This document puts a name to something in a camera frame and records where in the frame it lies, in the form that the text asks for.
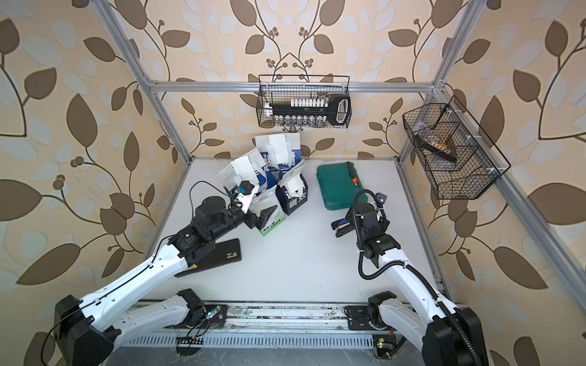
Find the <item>black tool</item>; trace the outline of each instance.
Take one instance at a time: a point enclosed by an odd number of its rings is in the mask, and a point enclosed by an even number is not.
[[[423,148],[427,151],[430,151],[449,162],[454,163],[456,161],[456,157],[451,153],[450,148],[448,148],[446,145],[431,141],[421,136],[420,134],[415,134],[414,139],[418,148]]]

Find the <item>white paper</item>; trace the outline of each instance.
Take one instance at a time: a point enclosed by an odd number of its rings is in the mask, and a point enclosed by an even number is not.
[[[289,162],[287,158],[287,140],[284,134],[269,135],[268,140],[275,152],[277,164],[286,164]]]
[[[242,178],[242,180],[248,180],[252,184],[258,184],[258,178],[252,165],[250,164],[248,156],[241,156],[236,158],[230,162],[230,164],[232,164],[234,171]]]
[[[301,197],[301,195],[303,194],[303,188],[305,187],[305,185],[303,184],[303,181],[301,180],[301,176],[299,176],[299,174],[301,174],[300,170],[296,176],[287,179],[287,181],[285,182],[285,188],[287,188],[287,191],[289,191],[289,194],[292,197]]]

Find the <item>cable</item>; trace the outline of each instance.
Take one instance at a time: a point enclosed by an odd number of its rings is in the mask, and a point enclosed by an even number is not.
[[[363,193],[367,193],[374,198],[374,201],[376,202],[376,206],[381,209],[380,212],[382,215],[382,218],[381,218],[382,220],[387,220],[387,216],[385,215],[384,210],[382,209],[382,204],[380,204],[378,202],[378,200],[376,199],[376,195],[371,190],[363,189],[354,196],[354,201],[352,201],[352,209],[351,209],[350,214],[352,216],[352,224],[354,225],[354,228],[356,229],[357,245],[358,245],[358,249],[360,250],[360,255],[358,257],[358,273],[360,274],[360,277],[362,277],[363,279],[371,280],[371,279],[375,279],[378,276],[382,275],[383,272],[386,271],[389,267],[394,266],[394,265],[399,265],[399,264],[403,265],[404,263],[402,261],[392,261],[392,262],[389,262],[389,263],[383,265],[381,268],[379,268],[378,271],[376,271],[375,273],[373,273],[371,275],[364,274],[364,272],[362,270],[362,262],[364,260],[364,249],[363,249],[363,245],[362,245],[362,238],[360,237],[360,229],[358,227],[358,218],[356,216],[356,205],[358,204],[358,198],[360,198],[360,195]]]
[[[356,228],[356,239],[357,239],[358,249],[360,250],[360,255],[358,257],[358,273],[360,274],[360,277],[362,277],[363,279],[366,279],[366,280],[371,280],[371,279],[377,278],[378,276],[383,274],[384,271],[386,271],[387,269],[389,269],[392,266],[402,265],[405,268],[407,268],[409,271],[411,271],[421,281],[421,283],[423,283],[425,288],[431,294],[431,297],[433,298],[433,300],[437,300],[439,297],[438,294],[435,292],[434,288],[430,285],[430,283],[427,282],[425,277],[423,277],[423,275],[421,273],[419,273],[419,271],[417,271],[411,265],[405,266],[405,262],[403,262],[403,261],[391,261],[391,262],[388,262],[385,265],[383,265],[381,268],[379,268],[378,271],[376,271],[375,273],[373,273],[371,275],[364,274],[364,272],[362,271],[362,262],[364,259],[364,249],[363,249],[362,238],[360,237],[360,230],[358,227],[358,219],[356,216],[356,206],[358,204],[358,198],[360,198],[360,195],[362,195],[363,193],[367,193],[374,198],[374,201],[376,202],[376,206],[378,208],[380,208],[381,214],[382,214],[383,218],[386,220],[386,215],[384,214],[384,210],[382,210],[382,204],[380,204],[378,202],[378,200],[376,199],[376,195],[371,190],[363,189],[354,196],[354,200],[352,201],[351,215],[352,215],[352,223],[354,224],[354,227]],[[468,349],[468,353],[470,353],[470,356],[472,357],[472,360],[474,361],[476,366],[482,366],[482,361],[481,361],[480,356],[478,356],[478,353],[474,349],[474,346],[472,345],[470,338],[468,338],[468,336],[466,335],[466,332],[464,332],[464,330],[462,329],[462,327],[458,323],[458,319],[456,318],[456,316],[454,314],[452,314],[448,310],[446,305],[444,305],[444,303],[442,303],[441,301],[438,302],[437,305],[442,310],[442,312],[444,312],[445,316],[448,318],[449,322],[452,324],[452,326],[456,330],[456,333],[458,333],[458,335],[460,336],[460,339],[462,340],[462,342],[464,342],[464,345]]]
[[[191,216],[194,215],[194,212],[193,212],[193,200],[191,199],[191,191],[193,190],[193,188],[195,187],[195,185],[198,184],[198,183],[206,183],[208,186],[214,188],[215,190],[217,190],[218,192],[220,192],[224,196],[230,197],[228,194],[226,194],[226,192],[222,192],[221,190],[219,190],[218,188],[216,188],[214,185],[212,185],[210,182],[206,182],[205,180],[199,180],[199,181],[195,182],[193,184],[193,186],[191,186],[191,188],[189,189],[189,203],[191,204]]]
[[[87,304],[87,305],[84,305],[84,306],[80,307],[79,309],[77,309],[76,311],[74,311],[73,313],[71,313],[71,314],[69,314],[69,315],[65,316],[64,318],[62,318],[61,320],[59,320],[59,321],[57,322],[57,324],[55,324],[55,325],[54,325],[54,326],[51,328],[51,330],[49,330],[49,331],[47,332],[47,335],[45,336],[45,339],[43,340],[43,345],[42,345],[42,346],[40,346],[40,362],[41,362],[41,364],[42,364],[43,366],[49,366],[49,365],[47,365],[47,364],[45,363],[45,361],[43,360],[43,352],[45,352],[45,345],[47,344],[47,340],[49,339],[49,336],[51,335],[51,333],[53,332],[53,330],[55,330],[55,328],[56,328],[56,327],[57,327],[59,324],[61,324],[61,322],[62,322],[63,320],[67,319],[68,317],[70,317],[70,316],[74,315],[74,314],[75,314],[75,313],[77,313],[77,312],[80,312],[80,311],[82,311],[83,309],[87,308],[88,306],[92,305],[93,303],[95,303],[95,301],[92,301],[91,303],[89,303],[89,304]]]

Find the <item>wire mesh basket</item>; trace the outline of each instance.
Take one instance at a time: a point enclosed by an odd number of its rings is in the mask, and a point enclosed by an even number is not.
[[[403,125],[436,197],[473,200],[500,178],[510,163],[488,134],[481,137],[468,131],[451,106],[453,99],[406,112]],[[505,167],[486,154],[477,138],[496,148]]]
[[[348,128],[349,76],[259,75],[258,83],[260,127]]]

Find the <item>tissue box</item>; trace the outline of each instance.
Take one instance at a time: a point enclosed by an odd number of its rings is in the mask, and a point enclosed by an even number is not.
[[[285,186],[278,186],[277,191],[275,192],[283,212],[287,215],[290,215],[293,211],[298,209],[299,206],[307,202],[307,182],[305,181],[305,178],[303,178],[303,174],[300,174],[299,177],[304,185],[301,197],[292,196]]]
[[[267,169],[275,182],[301,161],[301,140],[299,134],[261,135],[255,138],[256,147],[267,163]]]
[[[301,175],[305,160],[294,166],[283,175],[277,183],[277,199],[283,211],[290,215],[299,206],[307,202],[307,182]]]
[[[276,184],[275,179],[267,170],[267,162],[263,159],[258,149],[252,149],[230,162],[217,176],[222,181],[222,185],[228,195],[235,196],[232,190],[245,180],[259,185],[259,192],[274,187]]]
[[[279,205],[279,200],[275,195],[276,189],[277,187],[274,186],[273,188],[262,192],[258,197],[254,198],[250,204],[250,210],[258,217],[262,216],[262,212],[266,208],[276,206],[275,210],[266,218],[267,220],[264,225],[262,227],[257,226],[263,236],[267,235],[269,231],[285,220],[285,214],[283,213],[283,210]]]

